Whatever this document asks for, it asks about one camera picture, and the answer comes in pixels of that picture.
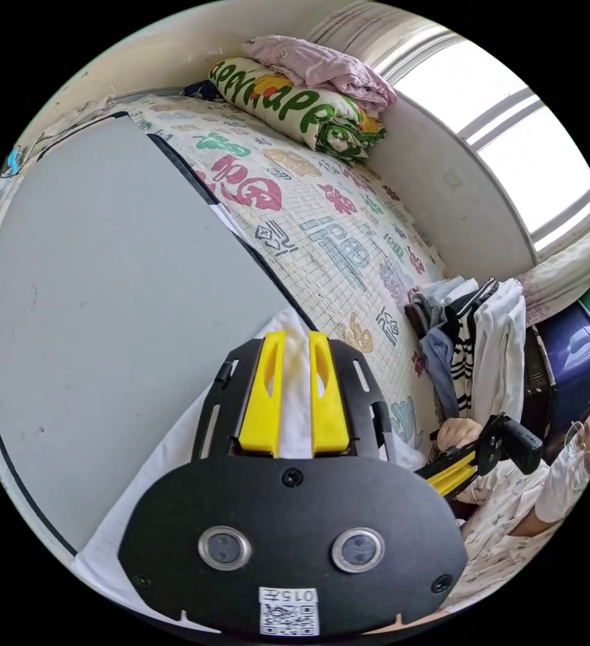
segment black mount plate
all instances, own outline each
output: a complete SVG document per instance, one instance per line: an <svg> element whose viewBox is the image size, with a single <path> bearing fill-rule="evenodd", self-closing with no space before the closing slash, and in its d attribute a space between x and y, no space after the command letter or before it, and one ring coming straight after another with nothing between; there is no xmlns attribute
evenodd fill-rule
<svg viewBox="0 0 590 646"><path fill-rule="evenodd" d="M299 486L282 483L287 469L301 472ZM247 537L246 565L206 565L198 539L213 526ZM348 574L330 553L357 527L379 532L385 552L372 570ZM454 516L432 486L395 464L358 457L189 463L142 496L118 558L148 607L176 620L184 610L224 633L260 634L259 587L315 588L321 637L364 633L398 613L410 623L434 612L467 561Z"/></svg>

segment hand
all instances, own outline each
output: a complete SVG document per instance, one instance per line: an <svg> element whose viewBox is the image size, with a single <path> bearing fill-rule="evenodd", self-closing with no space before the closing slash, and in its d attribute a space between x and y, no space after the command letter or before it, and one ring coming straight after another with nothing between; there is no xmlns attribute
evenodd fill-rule
<svg viewBox="0 0 590 646"><path fill-rule="evenodd" d="M461 448L477 440L482 430L483 426L477 424L473 419L465 417L448 419L438 431L436 444L439 451L447 451L453 446Z"/></svg>

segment white wall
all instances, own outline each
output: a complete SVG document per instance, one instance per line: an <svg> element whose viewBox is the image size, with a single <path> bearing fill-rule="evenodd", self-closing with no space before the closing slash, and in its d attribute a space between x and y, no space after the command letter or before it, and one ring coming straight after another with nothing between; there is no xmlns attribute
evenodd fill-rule
<svg viewBox="0 0 590 646"><path fill-rule="evenodd" d="M60 116L109 94L178 87L207 78L253 36L303 38L353 0L221 0L181 11L142 29L91 61L39 111L17 143L36 138Z"/></svg>
<svg viewBox="0 0 590 646"><path fill-rule="evenodd" d="M523 225L454 135L402 96L382 119L388 137L369 165L399 193L449 269L481 281L535 266Z"/></svg>

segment window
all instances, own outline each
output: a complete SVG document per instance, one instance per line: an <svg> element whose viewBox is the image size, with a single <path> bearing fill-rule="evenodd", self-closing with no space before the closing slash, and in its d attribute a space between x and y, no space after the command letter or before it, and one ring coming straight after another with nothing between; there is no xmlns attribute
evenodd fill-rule
<svg viewBox="0 0 590 646"><path fill-rule="evenodd" d="M462 40L423 61L394 87L458 133L527 86L485 50Z"/></svg>
<svg viewBox="0 0 590 646"><path fill-rule="evenodd" d="M590 191L589 166L546 107L513 125L479 154L531 235Z"/></svg>
<svg viewBox="0 0 590 646"><path fill-rule="evenodd" d="M500 61L450 32L407 52L385 77L484 163L538 257L590 228L589 166L553 113Z"/></svg>

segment white shirt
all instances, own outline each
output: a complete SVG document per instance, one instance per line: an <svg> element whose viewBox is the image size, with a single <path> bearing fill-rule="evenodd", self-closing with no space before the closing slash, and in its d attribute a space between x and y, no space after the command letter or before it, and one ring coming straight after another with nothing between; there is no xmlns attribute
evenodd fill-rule
<svg viewBox="0 0 590 646"><path fill-rule="evenodd" d="M550 540L559 523L532 538L509 535L534 506L548 469L542 461L526 476L512 460L505 460L457 496L461 502L479 505L479 509L461 529L468 564L442 611L457 612L492 594Z"/></svg>

